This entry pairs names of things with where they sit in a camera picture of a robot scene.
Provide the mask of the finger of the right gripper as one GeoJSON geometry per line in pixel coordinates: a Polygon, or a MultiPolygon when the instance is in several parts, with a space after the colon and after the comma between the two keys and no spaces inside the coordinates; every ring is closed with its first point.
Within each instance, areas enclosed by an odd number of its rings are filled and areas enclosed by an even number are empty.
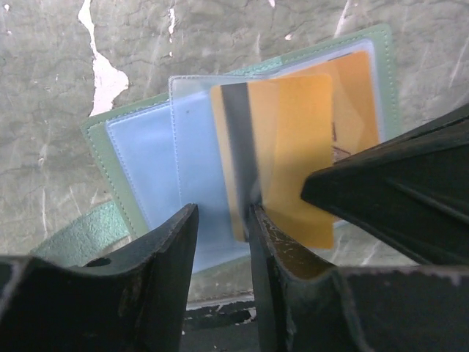
{"type": "Polygon", "coordinates": [[[302,200],[417,263],[468,264],[468,107],[306,178],[302,200]]]}

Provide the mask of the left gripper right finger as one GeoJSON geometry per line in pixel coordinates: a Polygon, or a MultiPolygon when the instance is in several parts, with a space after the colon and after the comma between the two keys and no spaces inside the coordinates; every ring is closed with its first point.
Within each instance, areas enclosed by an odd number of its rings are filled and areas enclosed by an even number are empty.
{"type": "Polygon", "coordinates": [[[465,266],[336,266],[248,212],[262,351],[466,351],[465,266]]]}

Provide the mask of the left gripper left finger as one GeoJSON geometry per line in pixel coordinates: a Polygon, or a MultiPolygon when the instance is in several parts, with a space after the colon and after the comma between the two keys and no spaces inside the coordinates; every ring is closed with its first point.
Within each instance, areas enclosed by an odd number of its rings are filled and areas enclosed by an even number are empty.
{"type": "Polygon", "coordinates": [[[188,204],[83,267],[1,258],[3,351],[177,351],[199,226],[188,204]]]}

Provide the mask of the orange card magnetic stripe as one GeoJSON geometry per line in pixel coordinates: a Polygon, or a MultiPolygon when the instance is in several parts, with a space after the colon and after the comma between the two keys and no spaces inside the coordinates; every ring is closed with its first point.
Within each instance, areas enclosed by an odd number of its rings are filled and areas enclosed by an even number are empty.
{"type": "Polygon", "coordinates": [[[250,205],[309,248],[333,245],[334,218],[300,197],[332,164],[333,82],[289,76],[210,89],[234,238],[247,238],[250,205]]]}

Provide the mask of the mint green card holder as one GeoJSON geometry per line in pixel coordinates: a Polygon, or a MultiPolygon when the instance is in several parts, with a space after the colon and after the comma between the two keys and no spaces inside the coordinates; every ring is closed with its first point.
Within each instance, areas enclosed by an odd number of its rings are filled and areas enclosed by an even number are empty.
{"type": "Polygon", "coordinates": [[[41,243],[32,254],[63,267],[84,265],[117,241],[156,229],[187,203],[199,209],[193,271],[250,253],[235,239],[210,89],[217,85],[284,78],[351,51],[371,57],[380,141],[401,132],[394,82],[391,29],[358,32],[216,76],[174,76],[169,91],[99,114],[82,128],[113,199],[41,243]]]}

